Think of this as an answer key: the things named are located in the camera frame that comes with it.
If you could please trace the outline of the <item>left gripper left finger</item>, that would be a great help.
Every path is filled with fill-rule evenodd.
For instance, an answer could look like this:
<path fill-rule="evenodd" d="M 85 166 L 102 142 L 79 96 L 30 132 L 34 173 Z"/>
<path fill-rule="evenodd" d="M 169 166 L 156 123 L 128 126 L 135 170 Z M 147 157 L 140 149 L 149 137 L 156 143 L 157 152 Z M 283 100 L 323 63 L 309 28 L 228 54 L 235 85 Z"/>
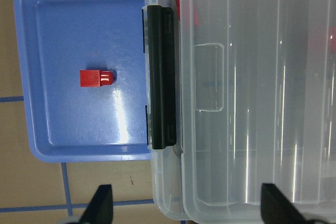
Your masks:
<path fill-rule="evenodd" d="M 89 205 L 80 217 L 78 223 L 107 223 L 113 222 L 112 185 L 100 185 Z"/>

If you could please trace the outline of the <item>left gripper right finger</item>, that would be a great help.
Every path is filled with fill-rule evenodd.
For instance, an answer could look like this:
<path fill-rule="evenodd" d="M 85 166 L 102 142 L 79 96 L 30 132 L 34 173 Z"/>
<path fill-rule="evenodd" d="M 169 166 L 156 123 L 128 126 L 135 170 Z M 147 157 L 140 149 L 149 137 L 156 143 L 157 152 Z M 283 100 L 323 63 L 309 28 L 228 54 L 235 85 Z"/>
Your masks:
<path fill-rule="evenodd" d="M 318 223 L 318 219 L 304 217 L 271 183 L 261 186 L 260 214 L 264 223 Z"/>

